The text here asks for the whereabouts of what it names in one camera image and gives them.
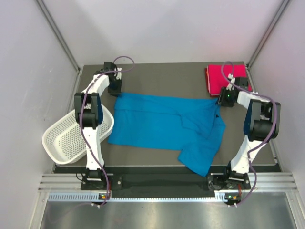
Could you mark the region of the blue t-shirt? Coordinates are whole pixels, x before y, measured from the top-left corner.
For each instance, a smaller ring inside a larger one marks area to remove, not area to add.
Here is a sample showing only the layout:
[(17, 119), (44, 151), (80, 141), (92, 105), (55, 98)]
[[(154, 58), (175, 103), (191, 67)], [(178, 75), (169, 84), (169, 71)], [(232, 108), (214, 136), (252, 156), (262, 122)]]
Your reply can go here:
[(179, 150), (178, 160), (206, 176), (220, 149), (225, 123), (215, 99), (122, 93), (108, 143)]

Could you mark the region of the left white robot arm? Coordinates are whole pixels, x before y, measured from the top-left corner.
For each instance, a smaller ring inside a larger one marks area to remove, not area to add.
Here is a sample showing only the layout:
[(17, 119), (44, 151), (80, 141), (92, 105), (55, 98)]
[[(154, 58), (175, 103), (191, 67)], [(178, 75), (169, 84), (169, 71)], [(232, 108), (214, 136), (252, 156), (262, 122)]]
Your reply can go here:
[(109, 191), (109, 179), (104, 169), (99, 132), (103, 123), (101, 95), (104, 90), (112, 96), (121, 95), (122, 75), (113, 62), (105, 62), (93, 75), (92, 81), (81, 93), (74, 95), (76, 122), (80, 126), (87, 154), (83, 189)]

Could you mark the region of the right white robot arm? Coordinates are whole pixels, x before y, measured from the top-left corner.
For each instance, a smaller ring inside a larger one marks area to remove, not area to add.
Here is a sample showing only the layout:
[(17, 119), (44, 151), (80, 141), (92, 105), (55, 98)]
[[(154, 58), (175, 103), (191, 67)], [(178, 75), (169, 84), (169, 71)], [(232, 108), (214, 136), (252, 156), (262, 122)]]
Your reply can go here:
[(238, 185), (246, 185), (248, 172), (256, 155), (270, 139), (277, 137), (281, 105), (248, 91), (246, 78), (235, 78), (229, 74), (226, 80), (228, 85), (221, 88), (216, 104), (233, 107), (238, 103), (247, 109), (243, 127), (244, 140), (222, 177), (223, 185), (232, 189)]

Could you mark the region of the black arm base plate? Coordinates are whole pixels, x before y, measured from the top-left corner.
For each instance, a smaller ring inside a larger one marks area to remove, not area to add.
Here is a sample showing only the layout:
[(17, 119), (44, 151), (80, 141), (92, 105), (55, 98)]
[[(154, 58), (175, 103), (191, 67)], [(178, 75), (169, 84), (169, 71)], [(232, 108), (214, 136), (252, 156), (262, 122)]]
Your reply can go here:
[(112, 197), (212, 197), (229, 189), (222, 176), (186, 174), (113, 174), (108, 176)]

